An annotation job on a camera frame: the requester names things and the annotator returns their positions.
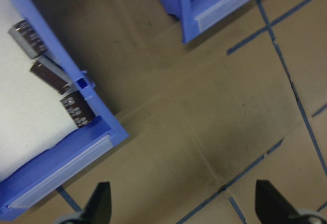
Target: blue floor tape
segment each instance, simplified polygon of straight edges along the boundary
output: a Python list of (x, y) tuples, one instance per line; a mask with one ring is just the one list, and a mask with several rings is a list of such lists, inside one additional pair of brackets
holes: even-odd
[(283, 68), (284, 68), (284, 70), (285, 70), (285, 72), (287, 74), (287, 77), (289, 79), (289, 82), (290, 82), (290, 85), (292, 87), (293, 93), (295, 95), (297, 106), (298, 106), (298, 108), (299, 108), (299, 110), (301, 112), (302, 118), (303, 118), (303, 120), (305, 122), (305, 125), (306, 125), (307, 130), (308, 130), (309, 135), (310, 135), (310, 138), (312, 140), (312, 143), (313, 143), (313, 145), (314, 145), (314, 147), (316, 149), (316, 153), (318, 155), (318, 158), (319, 158), (319, 161), (320, 161), (321, 166), (323, 168), (323, 171), (324, 171), (325, 175), (327, 176), (327, 165), (326, 165), (326, 162), (325, 162), (325, 160), (324, 160), (324, 158), (322, 156), (322, 153), (321, 153), (321, 150), (319, 148), (317, 139), (316, 139), (316, 137), (315, 137), (315, 135), (313, 133), (313, 130), (312, 130), (311, 125), (309, 123), (308, 117), (306, 115), (306, 112), (305, 112), (305, 110), (303, 108), (302, 102), (301, 102), (301, 100), (299, 98), (299, 95), (297, 93), (297, 90), (295, 88), (295, 85), (294, 85), (294, 83), (293, 83), (293, 81), (291, 79), (291, 75), (290, 75), (290, 72), (289, 72), (289, 70), (287, 68), (287, 65), (286, 65), (286, 62), (284, 60), (282, 51), (281, 51), (279, 45), (277, 43), (275, 43), (275, 34), (274, 34), (273, 30), (272, 30), (272, 27), (271, 27), (271, 24), (270, 24), (269, 19), (267, 17), (266, 11), (265, 11), (262, 3), (261, 3), (261, 0), (255, 0), (255, 1), (256, 1), (257, 5), (258, 5), (258, 8), (259, 8), (260, 13), (262, 15), (262, 18), (265, 21), (266, 27), (268, 28), (268, 32), (269, 32), (270, 38), (272, 40), (272, 44), (274, 45), (274, 48), (275, 48), (275, 50), (276, 50), (276, 52), (277, 52), (277, 54), (279, 56), (279, 59), (280, 59), (282, 65), (283, 65)]
[(245, 216), (243, 215), (240, 207), (237, 205), (236, 201), (234, 200), (233, 197), (230, 197), (229, 199), (230, 204), (233, 206), (234, 210), (236, 211), (237, 215), (241, 219), (243, 224), (246, 224)]
[[(285, 12), (283, 15), (281, 15), (280, 17), (276, 18), (274, 21), (272, 21), (270, 23), (270, 25), (273, 27), (275, 25), (277, 25), (278, 23), (280, 23), (281, 21), (285, 20), (287, 17), (289, 17), (290, 15), (292, 15), (293, 13), (295, 13), (296, 11), (298, 11), (299, 9), (301, 9), (303, 6), (305, 6), (306, 4), (308, 4), (309, 2), (311, 2), (312, 0), (304, 0), (301, 3), (299, 3), (298, 5), (296, 5), (295, 7), (293, 7), (291, 10)], [(255, 39), (258, 35), (262, 34), (263, 32), (267, 31), (267, 27), (263, 27), (259, 30), (257, 30), (256, 32), (254, 32), (253, 34), (251, 34), (250, 36), (246, 37), (245, 39), (243, 39), (242, 41), (240, 41), (239, 43), (237, 43), (236, 45), (234, 45), (233, 47), (229, 48), (226, 52), (227, 55), (232, 54), (233, 52), (235, 52), (236, 50), (238, 50), (239, 48), (241, 48), (242, 46), (246, 45), (248, 42), (252, 41), (253, 39)]]
[(326, 108), (327, 108), (327, 104), (323, 105), (322, 108), (318, 109), (318, 111), (312, 114), (311, 117), (317, 116), (318, 114), (322, 113)]
[(326, 207), (327, 207), (327, 201), (322, 206), (319, 207), (319, 209), (317, 210), (317, 212), (322, 211)]
[(75, 212), (82, 210), (81, 207), (73, 200), (73, 198), (68, 194), (68, 192), (66, 192), (66, 190), (62, 186), (57, 187), (56, 190)]
[(253, 169), (256, 165), (258, 165), (267, 155), (271, 154), (273, 151), (275, 151), (278, 147), (281, 146), (283, 140), (276, 143), (274, 146), (272, 146), (265, 154), (258, 157), (253, 163), (251, 163), (248, 167), (245, 168), (240, 174), (238, 174), (236, 177), (234, 177), (231, 181), (229, 181), (227, 184), (223, 185), (217, 192), (215, 192), (211, 197), (207, 198), (205, 201), (200, 203), (197, 207), (195, 207), (192, 211), (190, 211), (186, 216), (184, 216), (181, 220), (179, 220), (176, 224), (182, 224), (185, 223), (188, 219), (190, 219), (193, 215), (195, 215), (199, 210), (201, 210), (204, 206), (209, 204), (212, 200), (214, 200), (216, 197), (218, 197), (222, 192), (226, 191), (228, 187), (230, 187), (232, 184), (237, 182), (243, 175), (248, 173), (251, 169)]

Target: cardboard sheet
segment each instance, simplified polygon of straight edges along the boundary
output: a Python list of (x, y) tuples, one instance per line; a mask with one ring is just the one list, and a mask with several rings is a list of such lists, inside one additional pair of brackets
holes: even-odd
[(247, 223), (260, 223), (254, 210), (258, 179), (269, 180), (296, 209), (316, 211), (327, 200), (327, 179), (305, 126), (230, 187)]
[(274, 27), (308, 116), (327, 103), (327, 0), (314, 0)]

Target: black capacitor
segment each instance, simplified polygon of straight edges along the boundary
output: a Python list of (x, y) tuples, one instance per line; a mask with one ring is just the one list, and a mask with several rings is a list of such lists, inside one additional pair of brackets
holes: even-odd
[(75, 91), (61, 100), (77, 127), (90, 123), (96, 116), (79, 91)]

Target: cardboard floor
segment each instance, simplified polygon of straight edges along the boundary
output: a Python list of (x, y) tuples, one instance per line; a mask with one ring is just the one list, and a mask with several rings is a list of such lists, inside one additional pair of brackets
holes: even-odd
[[(158, 0), (37, 1), (130, 134), (63, 185), (78, 205), (110, 181), (111, 223), (260, 223), (265, 179), (327, 215), (327, 0), (251, 0), (188, 44)], [(70, 212), (53, 192), (13, 223)]]

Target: blue tape line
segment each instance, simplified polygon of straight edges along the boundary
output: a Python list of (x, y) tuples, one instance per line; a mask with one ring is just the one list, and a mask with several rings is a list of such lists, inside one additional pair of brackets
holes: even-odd
[(326, 108), (327, 108), (327, 104), (323, 105), (322, 108), (318, 109), (318, 111), (312, 114), (311, 117), (317, 116), (318, 114), (322, 113)]
[(236, 177), (234, 177), (227, 184), (223, 185), (210, 198), (208, 198), (205, 201), (203, 201), (202, 203), (200, 203), (197, 207), (195, 207), (191, 212), (189, 212), (186, 216), (184, 216), (176, 224), (182, 224), (182, 223), (186, 222), (193, 215), (195, 215), (199, 210), (201, 210), (205, 205), (207, 205), (212, 200), (214, 200), (216, 197), (218, 197), (222, 192), (226, 191), (228, 187), (230, 187), (232, 184), (234, 184), (236, 181), (238, 181), (243, 175), (245, 175), (247, 172), (249, 172), (251, 169), (253, 169), (257, 164), (259, 164), (265, 158), (266, 155), (271, 154), (273, 151), (275, 151), (282, 144), (282, 141), (283, 140), (279, 141), (277, 144), (272, 146), (265, 154), (258, 157), (253, 163), (251, 163), (248, 167), (246, 167), (245, 170), (243, 170), (240, 174), (238, 174)]
[(269, 149), (269, 150), (267, 151), (267, 155), (271, 154), (271, 153), (274, 152), (277, 148), (279, 148), (280, 145), (282, 144), (282, 142), (283, 142), (283, 139), (280, 140), (277, 144), (275, 144), (271, 149)]
[(234, 210), (236, 211), (237, 215), (239, 216), (239, 218), (241, 219), (243, 224), (246, 224), (246, 220), (245, 217), (240, 209), (240, 207), (237, 205), (236, 201), (234, 200), (233, 197), (230, 197), (229, 199), (230, 204), (233, 206)]
[[(298, 5), (296, 5), (295, 7), (293, 7), (292, 9), (290, 9), (289, 11), (285, 12), (283, 15), (279, 16), (278, 18), (276, 18), (274, 21), (271, 22), (271, 26), (275, 26), (278, 23), (280, 23), (281, 21), (285, 20), (287, 17), (289, 17), (290, 15), (292, 15), (293, 13), (295, 13), (296, 11), (298, 11), (299, 9), (301, 9), (303, 6), (305, 6), (306, 4), (308, 4), (309, 2), (311, 2), (312, 0), (304, 0), (301, 3), (299, 3)], [(255, 39), (258, 35), (262, 34), (263, 32), (267, 31), (266, 27), (263, 27), (259, 30), (257, 30), (255, 33), (251, 34), (250, 36), (246, 37), (245, 39), (243, 39), (242, 41), (240, 41), (239, 43), (237, 43), (236, 45), (234, 45), (233, 47), (229, 48), (226, 52), (227, 55), (232, 54), (233, 52), (235, 52), (237, 49), (241, 48), (242, 46), (246, 45), (248, 42), (252, 41), (253, 39)]]
[(250, 36), (246, 37), (245, 39), (243, 39), (241, 42), (237, 43), (236, 45), (234, 45), (233, 47), (229, 48), (226, 52), (227, 55), (232, 54), (233, 52), (235, 52), (237, 49), (241, 48), (242, 46), (246, 45), (248, 42), (254, 40), (258, 35), (262, 34), (263, 32), (267, 31), (267, 28), (261, 28), (259, 30), (257, 30), (256, 32), (254, 32), (253, 34), (251, 34)]
[(275, 37), (275, 34), (274, 34), (273, 30), (272, 30), (270, 21), (268, 19), (268, 16), (266, 14), (266, 11), (265, 11), (265, 9), (264, 9), (264, 7), (262, 5), (262, 2), (261, 2), (261, 0), (255, 0), (255, 2), (256, 2), (257, 6), (258, 6), (258, 8), (259, 8), (259, 10), (261, 12), (262, 18), (264, 19), (264, 22), (266, 24), (266, 27), (267, 27), (268, 33), (270, 35), (270, 38), (274, 42), (275, 39), (276, 39), (276, 37)]
[(318, 210), (317, 210), (317, 212), (320, 212), (320, 211), (322, 211), (324, 208), (326, 208), (327, 207), (327, 201), (326, 201), (326, 203), (324, 203), (322, 206), (320, 206), (319, 208), (318, 208)]
[(266, 27), (268, 28), (268, 32), (269, 32), (270, 38), (272, 40), (272, 44), (273, 44), (273, 46), (274, 46), (274, 48), (275, 48), (275, 50), (276, 50), (276, 52), (277, 52), (277, 54), (279, 56), (279, 59), (280, 59), (282, 65), (283, 65), (284, 71), (286, 72), (287, 77), (289, 79), (291, 88), (292, 88), (293, 93), (295, 95), (297, 106), (298, 106), (298, 108), (299, 108), (299, 110), (301, 112), (302, 118), (303, 118), (303, 120), (305, 122), (305, 125), (306, 125), (307, 130), (308, 130), (309, 135), (310, 135), (310, 138), (312, 140), (312, 143), (313, 143), (313, 145), (314, 145), (314, 147), (316, 149), (316, 153), (318, 155), (318, 158), (319, 158), (319, 161), (320, 161), (321, 166), (323, 168), (323, 171), (324, 171), (325, 175), (327, 176), (327, 165), (326, 165), (326, 162), (325, 162), (325, 160), (324, 160), (324, 158), (322, 156), (322, 153), (321, 153), (321, 150), (319, 148), (317, 139), (316, 139), (316, 137), (315, 137), (315, 135), (314, 135), (314, 133), (312, 131), (311, 125), (310, 125), (309, 120), (308, 120), (308, 117), (307, 117), (306, 112), (305, 112), (305, 110), (303, 108), (302, 102), (301, 102), (300, 97), (299, 97), (299, 95), (297, 93), (297, 90), (295, 88), (295, 85), (294, 85), (294, 83), (292, 81), (291, 74), (290, 74), (290, 72), (289, 72), (289, 70), (287, 68), (287, 65), (286, 65), (286, 62), (284, 60), (284, 56), (282, 54), (282, 51), (281, 51), (279, 45), (277, 43), (275, 43), (275, 34), (274, 34), (274, 32), (273, 32), (273, 30), (271, 28), (271, 24), (269, 22), (269, 19), (267, 17), (267, 14), (265, 12), (265, 9), (264, 9), (264, 7), (261, 4), (261, 0), (256, 0), (256, 2), (257, 2), (257, 5), (258, 5), (259, 10), (261, 12), (262, 18), (263, 18), (263, 20), (266, 23)]
[(56, 190), (75, 212), (82, 210), (81, 207), (73, 200), (73, 198), (68, 194), (68, 192), (66, 192), (66, 190), (62, 186), (57, 187)]
[(295, 13), (296, 11), (298, 11), (299, 9), (301, 9), (303, 6), (305, 6), (306, 4), (308, 4), (311, 1), (312, 0), (304, 0), (304, 1), (302, 1), (300, 4), (296, 5), (291, 10), (285, 12), (283, 15), (281, 15), (280, 17), (278, 17), (274, 21), (272, 21), (271, 22), (271, 25), (272, 26), (275, 26), (276, 24), (280, 23), (285, 18), (289, 17), (290, 15), (292, 15), (293, 13)]

